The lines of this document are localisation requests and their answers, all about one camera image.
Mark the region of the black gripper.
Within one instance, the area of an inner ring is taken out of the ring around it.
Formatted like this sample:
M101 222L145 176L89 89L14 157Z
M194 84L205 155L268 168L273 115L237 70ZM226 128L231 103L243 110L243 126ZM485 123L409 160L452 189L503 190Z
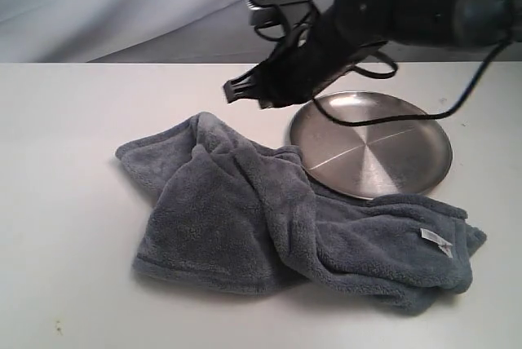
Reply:
M228 104L258 100L261 108L303 104L324 90L351 63L351 46L339 38L309 35L302 46L267 59L240 77L228 80L223 92Z

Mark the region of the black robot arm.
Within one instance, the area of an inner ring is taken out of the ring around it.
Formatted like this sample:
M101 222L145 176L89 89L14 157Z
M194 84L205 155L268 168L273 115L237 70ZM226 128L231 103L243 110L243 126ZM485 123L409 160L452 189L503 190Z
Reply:
M521 0L247 0L251 25L281 26L269 57L224 84L228 102L308 102L389 42L479 49L521 39Z

